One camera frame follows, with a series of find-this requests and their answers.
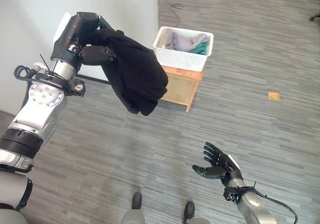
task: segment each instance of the black cloth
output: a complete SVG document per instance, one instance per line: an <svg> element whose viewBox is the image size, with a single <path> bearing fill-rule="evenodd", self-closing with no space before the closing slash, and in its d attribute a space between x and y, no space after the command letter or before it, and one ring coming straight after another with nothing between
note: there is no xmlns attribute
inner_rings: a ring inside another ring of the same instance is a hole
<svg viewBox="0 0 320 224"><path fill-rule="evenodd" d="M168 76L153 50L119 30L96 30L93 39L94 45L108 45L115 52L116 59L101 67L118 98L129 112L149 115L168 84Z"/></svg>

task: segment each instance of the wooden stool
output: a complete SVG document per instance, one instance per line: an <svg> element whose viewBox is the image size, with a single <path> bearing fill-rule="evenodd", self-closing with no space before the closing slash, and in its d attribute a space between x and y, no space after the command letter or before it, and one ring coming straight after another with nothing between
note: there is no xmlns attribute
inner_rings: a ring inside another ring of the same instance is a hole
<svg viewBox="0 0 320 224"><path fill-rule="evenodd" d="M167 93L162 100L186 105L189 112L204 71L196 72L179 68L162 66L168 75Z"/></svg>

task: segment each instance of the white laundry basket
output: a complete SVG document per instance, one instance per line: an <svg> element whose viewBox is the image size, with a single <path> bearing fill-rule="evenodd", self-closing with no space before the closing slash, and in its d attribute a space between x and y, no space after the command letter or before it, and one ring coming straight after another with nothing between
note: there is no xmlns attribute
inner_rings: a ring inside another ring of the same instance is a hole
<svg viewBox="0 0 320 224"><path fill-rule="evenodd" d="M194 37L200 33L206 34L209 40L206 55L165 49L172 32L185 37ZM163 26L160 28L153 43L154 53L161 65L200 72L204 68L208 56L212 53L213 40L214 35L212 33Z"/></svg>

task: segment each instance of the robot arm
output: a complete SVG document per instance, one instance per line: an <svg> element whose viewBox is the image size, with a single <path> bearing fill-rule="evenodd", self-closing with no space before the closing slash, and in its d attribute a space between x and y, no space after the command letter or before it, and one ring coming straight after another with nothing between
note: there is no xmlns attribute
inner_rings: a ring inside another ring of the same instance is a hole
<svg viewBox="0 0 320 224"><path fill-rule="evenodd" d="M232 156L226 155L220 149L208 142L205 143L203 153L206 155L204 160L208 161L212 167L202 168L193 165L193 170L200 176L208 179L221 179L222 184L225 186L223 194L224 198L237 205L237 208L243 215L246 223L277 224L276 219L266 209L259 197L266 198L287 208L295 216L294 224L298 222L296 213L286 204L261 194L254 187L248 187L244 183L239 165Z"/></svg>
<svg viewBox="0 0 320 224"><path fill-rule="evenodd" d="M53 71L41 63L33 69L18 66L17 79L28 82L28 92L20 112L0 137L0 224L25 224L19 213L27 204L32 181L18 174L33 168L34 157L55 131L58 115L67 105L67 96L82 96L86 88L75 78L82 63L111 62L115 56L108 47L88 46L91 34L110 25L95 13L78 12L72 16L54 43Z"/></svg>

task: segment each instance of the wire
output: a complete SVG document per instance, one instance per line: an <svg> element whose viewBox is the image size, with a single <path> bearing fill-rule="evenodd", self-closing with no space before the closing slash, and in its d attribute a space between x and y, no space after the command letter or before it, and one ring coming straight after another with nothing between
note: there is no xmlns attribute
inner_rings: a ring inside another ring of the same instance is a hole
<svg viewBox="0 0 320 224"><path fill-rule="evenodd" d="M18 66L17 68L15 68L14 76L16 76L16 74L20 76L20 74L21 74L22 71L25 71L26 76L27 76L28 73L30 72L30 69L29 69L28 67L25 67L25 66L20 65L20 66ZM26 83L26 86L27 86L27 87L26 87L26 90L25 90L25 94L24 94L24 98L23 98L23 101L22 101L21 109L22 109L22 108L25 106L25 104L28 102L28 98L29 98L28 93L29 93L29 89L30 89L31 85L32 85L32 82L30 82L30 81L28 81L28 82Z"/></svg>
<svg viewBox="0 0 320 224"><path fill-rule="evenodd" d="M263 195L262 193L258 192L257 190L256 190L256 194L259 195L259 196L262 197L262 198L267 199L268 201L274 202L274 203L276 203L276 204L278 204L278 205L280 205L280 206L288 209L288 210L294 215L295 221L294 221L293 224L297 224L297 223L298 223L298 215L297 215L297 214L295 213L295 211L292 210L292 208L289 207L287 204L285 204L285 203L283 203L283 202L280 202L280 201L278 201L278 200L269 198L269 197L267 197L266 195Z"/></svg>
<svg viewBox="0 0 320 224"><path fill-rule="evenodd" d="M45 59L43 58L43 56L41 54L40 54L40 57L41 57L42 61L45 63L46 68L50 72L50 69L49 69L48 65L46 64L46 61L45 61Z"/></svg>
<svg viewBox="0 0 320 224"><path fill-rule="evenodd" d="M54 88L57 88L57 89L60 89L60 90L63 90L61 87L57 86L57 85L54 85L50 82L46 82L46 81L43 81L41 79L34 79L34 78L26 78L26 77L22 77L21 76L21 72L24 71L27 73L30 72L30 69L28 67L25 67L25 66L22 66L22 65L19 65L17 68L15 68L15 71L13 72L14 76L16 79L19 79L19 80L22 80L22 81L27 81L27 82L30 82L30 86L31 86L31 82L38 82L38 83L44 83L46 85L49 85L49 86L52 86Z"/></svg>
<svg viewBox="0 0 320 224"><path fill-rule="evenodd" d="M163 0L163 1L165 1L167 4L170 5L169 9L172 11L172 13L174 13L174 15L175 15L175 17L176 17L176 26L175 26L175 28L179 27L179 25L180 25L180 18L179 18L179 16L178 16L177 12L174 11L174 8L175 8L175 9L182 9L182 8L184 8L183 4L181 4L181 3L174 3L174 4L172 4L172 3L170 3L170 2L167 1L167 0Z"/></svg>

